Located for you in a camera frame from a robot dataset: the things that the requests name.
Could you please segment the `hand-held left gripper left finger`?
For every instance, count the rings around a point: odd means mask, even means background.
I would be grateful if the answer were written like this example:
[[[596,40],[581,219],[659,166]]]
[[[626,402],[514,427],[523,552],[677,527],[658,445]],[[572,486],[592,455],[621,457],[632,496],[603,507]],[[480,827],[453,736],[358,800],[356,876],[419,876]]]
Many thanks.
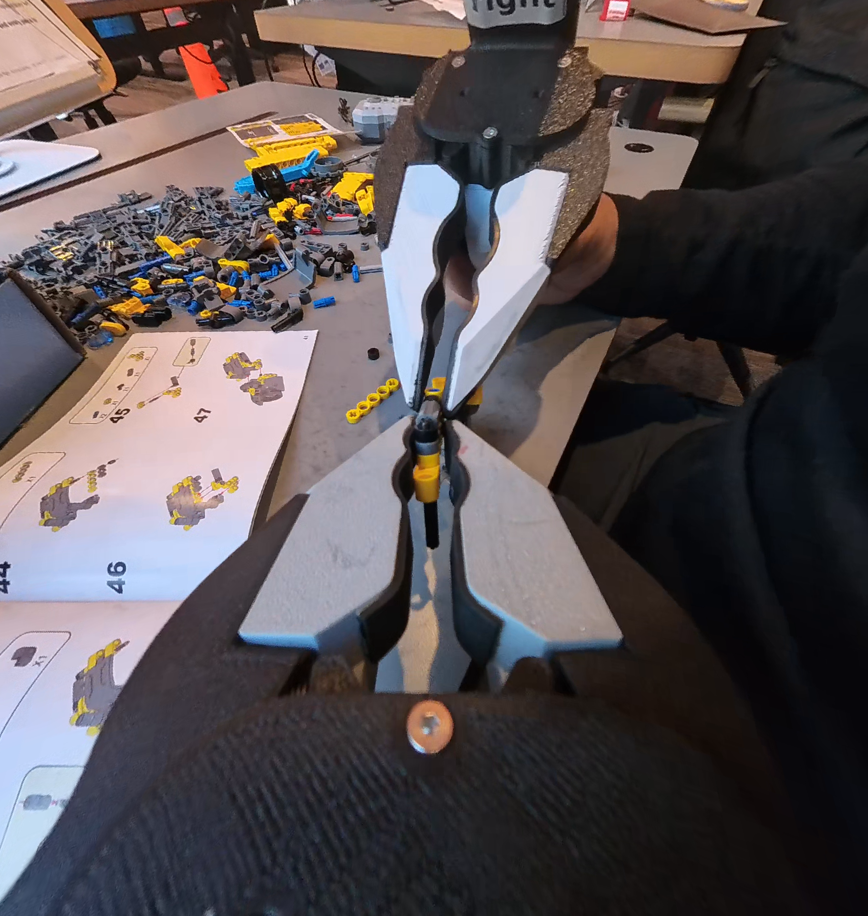
[[[408,619],[412,425],[402,418],[321,479],[239,636],[247,643],[376,663]]]

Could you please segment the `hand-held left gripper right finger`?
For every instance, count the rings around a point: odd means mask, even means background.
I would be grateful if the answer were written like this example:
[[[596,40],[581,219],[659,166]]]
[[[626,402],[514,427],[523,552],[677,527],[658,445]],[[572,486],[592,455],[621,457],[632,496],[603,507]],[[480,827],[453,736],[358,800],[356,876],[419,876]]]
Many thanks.
[[[623,634],[546,487],[460,421],[446,425],[456,636],[487,673],[619,647]]]

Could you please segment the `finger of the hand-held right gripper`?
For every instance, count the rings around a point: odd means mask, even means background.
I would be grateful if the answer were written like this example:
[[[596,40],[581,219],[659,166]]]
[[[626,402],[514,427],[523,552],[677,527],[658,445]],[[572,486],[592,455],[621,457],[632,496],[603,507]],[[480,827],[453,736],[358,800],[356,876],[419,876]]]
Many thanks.
[[[460,253],[465,227],[463,186],[437,164],[405,168],[394,223],[382,250],[382,271],[396,374],[407,406],[424,397],[439,338],[437,315],[460,303],[444,270]]]
[[[532,169],[496,190],[496,242],[476,277],[473,314],[454,342],[448,413],[456,412],[482,383],[542,290],[567,185],[563,171]]]

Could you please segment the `black axle with yellow connector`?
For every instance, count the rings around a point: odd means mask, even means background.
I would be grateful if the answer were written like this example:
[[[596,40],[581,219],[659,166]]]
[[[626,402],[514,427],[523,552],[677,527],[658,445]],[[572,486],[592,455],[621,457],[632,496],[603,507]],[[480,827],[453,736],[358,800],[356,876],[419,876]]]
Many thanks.
[[[440,546],[442,417],[440,393],[429,390],[414,418],[410,437],[414,455],[414,493],[423,509],[426,544],[432,551]]]

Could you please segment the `instruction booklet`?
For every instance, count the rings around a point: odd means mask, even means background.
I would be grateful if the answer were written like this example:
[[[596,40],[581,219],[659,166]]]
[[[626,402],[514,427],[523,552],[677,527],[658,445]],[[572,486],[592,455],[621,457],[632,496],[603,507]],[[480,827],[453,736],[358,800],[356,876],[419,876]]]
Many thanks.
[[[0,901],[155,635],[248,536],[317,336],[135,334],[0,467]]]

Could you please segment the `person's right forearm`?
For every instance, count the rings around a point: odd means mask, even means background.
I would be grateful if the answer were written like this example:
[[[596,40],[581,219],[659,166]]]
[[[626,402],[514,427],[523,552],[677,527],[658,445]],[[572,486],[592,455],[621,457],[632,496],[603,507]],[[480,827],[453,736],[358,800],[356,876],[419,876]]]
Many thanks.
[[[612,200],[615,253],[584,294],[591,305],[761,352],[868,365],[868,154],[751,189]]]

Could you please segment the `grey desk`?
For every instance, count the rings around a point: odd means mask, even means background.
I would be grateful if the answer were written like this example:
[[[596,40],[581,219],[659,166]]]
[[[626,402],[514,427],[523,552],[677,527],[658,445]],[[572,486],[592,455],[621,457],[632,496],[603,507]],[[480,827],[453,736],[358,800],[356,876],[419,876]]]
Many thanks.
[[[96,147],[102,161],[87,175],[35,200],[18,201],[0,212],[0,257],[36,241],[52,223],[102,208],[131,189],[160,198],[167,185],[232,189],[244,168],[244,150],[225,126],[262,115],[337,117],[332,90],[258,83],[211,99],[190,102],[103,128]],[[691,137],[615,127],[607,189],[635,198],[651,190],[680,187],[697,141]],[[268,473],[251,530],[287,500],[318,483],[383,429],[377,418],[348,425],[345,411],[374,383],[394,376],[394,355],[382,277],[318,281],[317,296],[333,295],[335,305],[320,308],[294,330],[318,332],[297,412]],[[486,379],[485,406],[473,428],[499,452],[547,484],[554,475],[613,338],[615,320],[585,306],[545,307],[520,331]],[[216,333],[270,331],[267,323],[244,320]],[[129,339],[91,351],[83,364],[38,408],[0,451],[0,467],[23,452],[41,433],[72,411],[96,385]],[[367,359],[369,347],[381,357]],[[422,559],[416,548],[409,627],[396,649],[380,663],[378,690],[420,692],[459,686],[469,664],[451,623],[449,549],[441,546]]]

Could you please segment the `person's right hand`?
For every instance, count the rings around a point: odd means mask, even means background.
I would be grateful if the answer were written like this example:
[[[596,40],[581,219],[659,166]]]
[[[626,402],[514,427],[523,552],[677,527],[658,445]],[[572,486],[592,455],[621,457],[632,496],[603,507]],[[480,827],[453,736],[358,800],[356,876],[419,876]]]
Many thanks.
[[[539,305],[572,302],[604,276],[613,261],[619,231],[614,200],[602,193],[591,220],[567,245],[538,297]]]

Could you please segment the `background wooden table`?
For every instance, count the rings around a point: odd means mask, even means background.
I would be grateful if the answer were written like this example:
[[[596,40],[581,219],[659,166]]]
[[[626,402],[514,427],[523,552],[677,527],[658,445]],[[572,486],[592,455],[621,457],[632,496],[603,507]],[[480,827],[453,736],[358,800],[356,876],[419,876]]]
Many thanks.
[[[273,44],[310,44],[335,61],[343,91],[410,94],[430,61],[465,49],[465,22],[425,2],[68,2],[80,19],[142,14],[170,6],[201,7],[236,32]],[[708,36],[644,17],[601,22],[582,12],[576,43],[611,77],[663,83],[724,83],[745,36]]]

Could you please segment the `small yellow brick piece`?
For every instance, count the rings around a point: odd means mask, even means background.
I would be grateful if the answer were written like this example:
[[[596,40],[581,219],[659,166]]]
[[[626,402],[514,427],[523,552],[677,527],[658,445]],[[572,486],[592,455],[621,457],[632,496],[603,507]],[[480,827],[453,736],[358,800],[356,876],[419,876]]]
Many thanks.
[[[386,429],[406,415],[402,385],[397,378],[389,377],[363,399],[350,406],[345,413],[345,419],[350,425],[356,425],[368,417],[375,417],[380,429]]]

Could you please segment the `pile of small building bricks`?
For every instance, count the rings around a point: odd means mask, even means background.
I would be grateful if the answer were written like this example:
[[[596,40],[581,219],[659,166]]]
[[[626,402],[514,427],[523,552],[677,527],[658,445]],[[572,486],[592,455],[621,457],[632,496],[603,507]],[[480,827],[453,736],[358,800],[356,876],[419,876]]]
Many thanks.
[[[355,244],[375,236],[368,173],[301,178],[272,197],[213,186],[168,185],[156,200],[131,190],[115,203],[57,221],[2,259],[51,305],[86,349],[186,314],[204,330],[243,320],[273,333],[303,320],[321,278],[359,281]]]

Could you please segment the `person's black clothing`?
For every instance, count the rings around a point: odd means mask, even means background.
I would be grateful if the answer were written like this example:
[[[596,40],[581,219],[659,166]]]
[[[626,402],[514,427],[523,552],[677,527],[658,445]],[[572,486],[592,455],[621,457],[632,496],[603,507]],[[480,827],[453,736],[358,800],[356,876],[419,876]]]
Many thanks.
[[[610,381],[581,424],[606,454],[571,455],[569,497],[649,461],[611,535],[720,651],[827,836],[840,911],[868,914],[868,249],[812,350],[744,406]]]

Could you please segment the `orange cone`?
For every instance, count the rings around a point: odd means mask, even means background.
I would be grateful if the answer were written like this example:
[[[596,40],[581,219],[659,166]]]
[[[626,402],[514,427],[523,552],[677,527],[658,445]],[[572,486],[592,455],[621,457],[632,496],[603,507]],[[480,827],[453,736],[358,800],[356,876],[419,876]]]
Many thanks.
[[[181,45],[177,52],[197,98],[210,98],[229,91],[204,44],[197,42]]]

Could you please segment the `grey cardboard box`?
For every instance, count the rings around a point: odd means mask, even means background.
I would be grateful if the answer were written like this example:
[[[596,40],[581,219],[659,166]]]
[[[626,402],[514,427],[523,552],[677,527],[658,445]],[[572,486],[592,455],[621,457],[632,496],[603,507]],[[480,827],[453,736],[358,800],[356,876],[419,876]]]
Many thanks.
[[[51,306],[16,272],[0,269],[0,447],[83,360]]]

